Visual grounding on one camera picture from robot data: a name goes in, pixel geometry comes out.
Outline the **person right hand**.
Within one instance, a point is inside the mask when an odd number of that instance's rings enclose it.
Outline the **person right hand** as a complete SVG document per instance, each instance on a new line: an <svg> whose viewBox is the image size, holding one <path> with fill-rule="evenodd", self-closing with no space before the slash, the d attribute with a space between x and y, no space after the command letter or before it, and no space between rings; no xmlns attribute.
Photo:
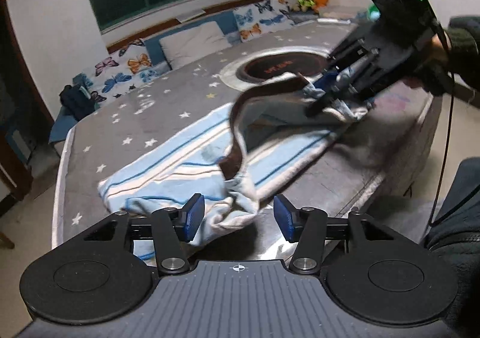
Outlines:
<svg viewBox="0 0 480 338"><path fill-rule="evenodd" d="M451 93L454 84L448 75L448 52L450 43L447 38L433 36L425 48L426 60L410 77L402 82L411 89L422 89L433 96Z"/></svg>

